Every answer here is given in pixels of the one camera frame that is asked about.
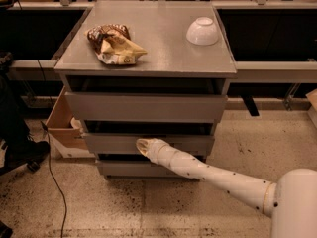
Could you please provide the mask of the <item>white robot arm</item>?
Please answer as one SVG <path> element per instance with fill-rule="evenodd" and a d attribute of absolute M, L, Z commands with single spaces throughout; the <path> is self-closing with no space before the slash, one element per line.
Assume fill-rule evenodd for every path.
<path fill-rule="evenodd" d="M 151 162 L 209 182 L 270 217 L 270 238 L 317 238 L 316 171 L 296 169 L 272 182 L 207 165 L 161 139 L 139 139 L 136 146 Z"/>

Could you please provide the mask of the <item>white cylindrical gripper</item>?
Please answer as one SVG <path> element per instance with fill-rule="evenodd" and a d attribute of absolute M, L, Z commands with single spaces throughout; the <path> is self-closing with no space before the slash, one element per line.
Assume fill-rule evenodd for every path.
<path fill-rule="evenodd" d="M 136 142 L 136 147 L 139 152 L 150 159 L 151 162 L 168 167 L 175 153 L 169 143 L 160 139 L 141 138 Z"/>

